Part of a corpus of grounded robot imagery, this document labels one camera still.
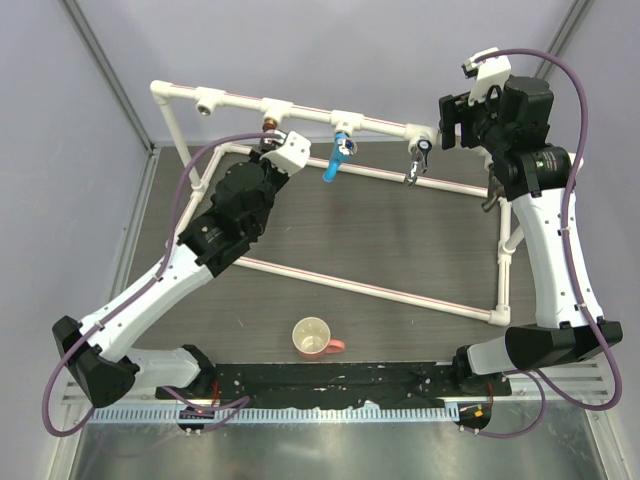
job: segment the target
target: white pipe rail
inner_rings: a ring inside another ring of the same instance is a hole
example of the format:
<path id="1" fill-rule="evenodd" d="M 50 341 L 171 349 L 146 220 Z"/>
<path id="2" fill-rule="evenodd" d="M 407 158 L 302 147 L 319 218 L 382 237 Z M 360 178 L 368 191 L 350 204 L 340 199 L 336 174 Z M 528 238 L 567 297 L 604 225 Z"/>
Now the white pipe rail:
<path id="1" fill-rule="evenodd" d="M 247 97 L 244 95 L 228 93 L 223 90 L 204 87 L 186 87 L 181 85 L 174 85 L 168 82 L 161 82 L 158 80 L 151 83 L 151 91 L 153 93 L 154 99 L 160 106 L 165 122 L 167 123 L 167 126 L 169 128 L 169 132 L 171 133 L 173 141 L 175 142 L 176 148 L 184 165 L 187 165 L 191 161 L 191 156 L 187 149 L 187 145 L 180 126 L 175 118 L 175 115 L 173 114 L 173 110 L 170 105 L 171 98 L 182 98 L 195 101 L 197 110 L 205 115 L 211 114 L 216 107 L 233 106 L 262 112 L 264 119 L 273 119 L 278 123 L 282 122 L 284 118 L 293 117 L 315 122 L 327 123 L 329 125 L 335 126 L 336 128 L 344 128 L 346 125 L 349 125 L 349 129 L 351 131 L 366 130 L 402 138 L 409 142 L 409 148 L 411 148 L 411 145 L 413 145 L 420 137 L 429 139 L 433 144 L 439 143 L 440 140 L 438 131 L 435 128 L 427 127 L 424 125 L 405 125 L 400 123 L 387 122 L 385 120 L 365 117 L 362 114 L 353 112 L 343 112 L 340 110 L 322 110 L 312 107 L 294 105 L 291 102 L 282 100 Z M 177 233 L 181 232 L 189 223 L 189 221 L 191 221 L 191 218 L 195 213 L 198 205 L 204 198 L 204 195 L 206 195 L 209 183 L 216 168 L 218 167 L 220 159 L 226 153 L 240 153 L 246 155 L 249 153 L 249 151 L 249 147 L 237 144 L 218 147 L 214 151 L 202 178 L 200 178 L 195 171 L 192 172 L 192 174 L 190 175 L 190 180 L 192 183 L 193 192 L 191 194 L 191 198 L 189 199 L 189 203 L 187 204 L 187 207 L 182 217 L 180 218 Z M 311 158 L 309 159 L 308 165 L 316 168 L 326 168 L 328 166 L 328 163 L 329 162 L 327 162 L 326 160 Z M 339 170 L 344 173 L 362 175 L 365 177 L 388 180 L 397 183 L 404 182 L 404 174 L 402 173 L 380 170 L 361 165 L 343 163 L 342 165 L 340 165 Z M 416 186 L 448 191 L 463 195 L 471 195 L 478 198 L 487 197 L 486 188 L 476 187 L 472 185 L 463 185 L 460 183 L 447 182 L 443 180 L 435 180 L 425 177 L 418 178 Z M 474 307 L 467 307 L 451 302 L 435 300 L 429 297 L 398 292 L 395 290 L 367 285 L 359 282 L 353 282 L 350 280 L 331 277 L 329 275 L 323 275 L 315 272 L 308 272 L 305 270 L 300 270 L 283 265 L 276 265 L 273 263 L 246 257 L 238 259 L 235 262 L 235 265 L 320 285 L 330 286 L 333 288 L 340 288 L 342 290 L 361 293 L 364 295 L 370 295 L 400 303 L 415 305 L 422 308 L 452 313 L 466 318 L 484 321 L 492 325 L 506 326 L 510 322 L 509 267 L 511 264 L 511 256 L 513 252 L 505 250 L 505 246 L 507 246 L 508 248 L 513 248 L 513 250 L 515 250 L 515 247 L 517 247 L 518 243 L 522 241 L 522 230 L 516 229 L 513 234 L 511 234 L 511 204 L 506 200 L 501 199 L 500 207 L 500 241 L 498 242 L 498 304 L 495 310 L 483 310 Z"/>

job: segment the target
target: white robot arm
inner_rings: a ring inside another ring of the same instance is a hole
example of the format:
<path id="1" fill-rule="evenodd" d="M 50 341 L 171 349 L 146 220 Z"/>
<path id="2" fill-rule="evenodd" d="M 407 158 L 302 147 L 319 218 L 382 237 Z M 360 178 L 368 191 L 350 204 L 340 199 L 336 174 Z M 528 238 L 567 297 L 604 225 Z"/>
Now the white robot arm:
<path id="1" fill-rule="evenodd" d="M 546 142 L 553 93 L 543 80 L 510 76 L 506 57 L 477 62 L 496 50 L 480 52 L 463 65 L 467 77 L 476 77 L 470 92 L 440 99 L 442 145 L 447 149 L 456 144 L 455 127 L 460 124 L 462 147 L 484 147 L 491 154 L 490 184 L 502 186 L 499 190 L 512 202 L 527 242 L 537 324 L 510 327 L 503 337 L 461 347 L 454 358 L 461 380 L 582 361 L 601 350 L 574 295 L 563 249 L 560 212 L 571 160 L 566 150 Z M 592 291 L 574 212 L 572 192 L 569 238 L 576 275 L 585 305 L 613 345 L 622 339 L 622 330 L 618 322 L 604 320 Z"/>
<path id="2" fill-rule="evenodd" d="M 264 232 L 276 193 L 307 163 L 311 142 L 296 132 L 253 150 L 248 162 L 232 166 L 216 185 L 213 206 L 194 219 L 173 245 L 167 268 L 158 265 L 80 322 L 64 317 L 53 327 L 63 354 L 95 325 L 67 367 L 95 407 L 105 407 L 132 389 L 172 386 L 186 396 L 208 393 L 212 366 L 196 347 L 173 351 L 131 348 L 156 320 L 182 298 L 217 277 Z M 136 301 L 147 286 L 144 294 Z M 114 309 L 127 303 L 104 326 Z"/>

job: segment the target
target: faucet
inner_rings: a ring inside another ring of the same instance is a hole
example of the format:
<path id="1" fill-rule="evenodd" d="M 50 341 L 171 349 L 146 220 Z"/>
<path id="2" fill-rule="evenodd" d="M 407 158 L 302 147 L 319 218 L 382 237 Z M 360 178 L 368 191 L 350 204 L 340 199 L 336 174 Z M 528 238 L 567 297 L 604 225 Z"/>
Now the faucet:
<path id="1" fill-rule="evenodd" d="M 337 132 L 334 138 L 333 150 L 329 157 L 329 167 L 327 167 L 327 171 L 322 176 L 324 181 L 328 183 L 333 181 L 342 162 L 355 155 L 358 149 L 356 142 L 344 132 Z"/>

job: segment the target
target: purple cable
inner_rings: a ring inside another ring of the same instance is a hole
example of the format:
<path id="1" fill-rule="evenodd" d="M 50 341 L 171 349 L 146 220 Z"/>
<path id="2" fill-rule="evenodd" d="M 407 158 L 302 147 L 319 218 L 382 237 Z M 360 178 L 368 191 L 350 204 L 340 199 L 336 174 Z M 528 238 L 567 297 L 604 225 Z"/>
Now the purple cable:
<path id="1" fill-rule="evenodd" d="M 512 371 L 504 372 L 504 373 L 505 373 L 505 375 L 512 375 L 514 373 L 522 373 L 523 375 L 526 375 L 531 380 L 533 380 L 533 383 L 536 384 L 536 387 L 538 387 L 538 391 L 540 392 L 540 413 L 538 414 L 538 416 L 536 417 L 536 419 L 533 421 L 533 423 L 531 425 L 529 425 L 525 429 L 520 430 L 519 432 L 492 433 L 492 432 L 483 432 L 482 430 L 479 430 L 476 433 L 476 431 L 473 428 L 464 427 L 464 429 L 467 432 L 470 432 L 470 433 L 473 433 L 473 434 L 476 434 L 476 435 L 480 435 L 482 437 L 489 437 L 489 438 L 497 438 L 497 439 L 500 439 L 500 440 L 507 440 L 509 438 L 521 437 L 522 435 L 525 435 L 525 434 L 529 433 L 531 430 L 536 428 L 542 422 L 542 419 L 544 418 L 544 414 L 547 412 L 547 397 L 545 396 L 544 389 L 542 388 L 542 385 L 540 384 L 538 379 L 536 377 L 534 377 L 529 372 L 520 372 L 518 370 L 512 370 Z"/>
<path id="2" fill-rule="evenodd" d="M 214 406 L 206 407 L 203 405 L 198 405 L 197 403 L 190 402 L 186 398 L 182 397 L 178 392 L 176 392 L 171 387 L 162 387 L 162 389 L 165 392 L 167 392 L 169 395 L 171 395 L 173 398 L 178 400 L 180 403 L 184 403 L 187 407 L 195 408 L 196 410 L 202 410 L 206 412 L 218 412 L 220 410 L 226 410 L 227 408 L 234 408 L 242 404 L 243 402 L 249 403 L 249 397 L 242 397 L 242 398 L 239 398 L 238 400 L 234 400 L 233 402 L 227 403 L 226 405 L 223 405 L 220 407 L 214 407 Z"/>
<path id="3" fill-rule="evenodd" d="M 606 339 L 600 332 L 598 328 L 598 324 L 591 315 L 591 312 L 586 306 L 586 302 L 584 296 L 582 295 L 582 290 L 580 288 L 580 281 L 578 280 L 578 274 L 576 272 L 576 266 L 573 261 L 573 251 L 571 249 L 571 240 L 569 237 L 569 200 L 571 198 L 571 193 L 576 185 L 576 175 L 578 173 L 578 168 L 580 166 L 580 161 L 582 159 L 582 155 L 584 153 L 584 147 L 587 142 L 587 130 L 589 127 L 589 111 L 587 108 L 587 95 L 584 91 L 584 87 L 578 78 L 576 72 L 573 71 L 569 65 L 558 57 L 551 55 L 546 52 L 541 52 L 538 50 L 528 49 L 528 48 L 511 48 L 506 50 L 498 50 L 497 52 L 491 52 L 486 55 L 482 55 L 478 57 L 477 62 L 481 62 L 483 60 L 487 60 L 488 58 L 499 57 L 502 55 L 529 55 L 533 57 L 542 58 L 548 62 L 553 63 L 560 69 L 562 69 L 576 89 L 578 94 L 578 99 L 580 100 L 580 139 L 578 140 L 578 148 L 576 149 L 576 158 L 571 166 L 571 170 L 569 172 L 569 178 L 567 180 L 567 186 L 564 191 L 564 195 L 562 197 L 562 206 L 560 210 L 560 227 L 562 232 L 562 246 L 564 249 L 565 261 L 567 264 L 567 271 L 569 273 L 569 279 L 571 280 L 571 287 L 573 289 L 573 294 L 576 297 L 576 301 L 578 302 L 578 306 L 580 311 L 587 319 L 593 334 L 595 335 L 600 347 L 602 348 L 602 352 L 604 353 L 607 362 L 609 363 L 609 367 L 611 368 L 611 373 L 613 374 L 613 382 L 614 382 L 614 391 L 611 399 L 602 405 L 589 405 L 588 403 L 580 402 L 572 397 L 570 397 L 566 392 L 563 392 L 556 384 L 554 384 L 549 377 L 547 377 L 544 373 L 539 370 L 535 370 L 535 372 L 540 375 L 540 378 L 544 380 L 549 387 L 560 395 L 562 398 L 567 400 L 569 403 L 584 408 L 585 410 L 593 410 L 593 411 L 602 411 L 608 410 L 610 408 L 615 407 L 620 398 L 622 397 L 622 377 L 620 376 L 620 369 L 618 368 L 618 364 L 616 363 L 616 359 L 613 356 L 613 352 L 609 348 Z"/>
<path id="4" fill-rule="evenodd" d="M 65 365 L 69 362 L 69 360 L 75 355 L 75 353 L 86 343 L 86 341 L 95 334 L 98 330 L 104 328 L 104 326 L 109 323 L 113 318 L 115 318 L 119 313 L 121 313 L 125 308 L 129 307 L 132 303 L 138 300 L 142 295 L 149 291 L 149 289 L 156 283 L 156 278 L 162 277 L 167 265 L 169 264 L 169 260 L 171 260 L 171 252 L 173 250 L 173 242 L 174 236 L 176 233 L 176 227 L 178 223 L 178 215 L 179 215 L 179 207 L 180 207 L 180 197 L 182 196 L 182 190 L 187 182 L 189 177 L 189 172 L 196 166 L 196 164 L 204 157 L 204 155 L 211 149 L 216 148 L 225 143 L 237 142 L 241 140 L 253 140 L 253 139 L 263 139 L 263 138 L 279 138 L 278 135 L 273 133 L 245 133 L 241 135 L 231 135 L 229 137 L 220 138 L 215 140 L 196 152 L 191 161 L 187 164 L 182 174 L 180 175 L 180 180 L 178 181 L 178 188 L 176 189 L 176 194 L 173 198 L 173 205 L 171 210 L 171 220 L 169 222 L 169 232 L 166 241 L 166 250 L 164 253 L 164 257 L 162 259 L 162 263 L 158 267 L 156 275 L 154 278 L 150 279 L 147 283 L 145 283 L 140 290 L 135 292 L 131 297 L 122 302 L 118 307 L 114 308 L 109 314 L 105 315 L 105 317 L 99 322 L 99 324 L 92 326 L 87 333 L 85 333 L 82 337 L 74 343 L 69 350 L 62 356 L 56 367 L 53 369 L 51 373 L 51 377 L 47 381 L 47 385 L 44 389 L 44 394 L 42 395 L 42 423 L 44 424 L 44 428 L 54 437 L 67 437 L 69 435 L 73 435 L 78 432 L 82 427 L 86 425 L 89 421 L 93 412 L 95 412 L 95 408 L 91 407 L 87 415 L 78 422 L 76 426 L 69 430 L 58 430 L 54 427 L 51 422 L 51 416 L 49 415 L 49 402 L 51 401 L 51 393 L 53 391 L 53 387 L 55 385 L 58 376 L 60 376 L 60 372 L 65 367 Z"/>

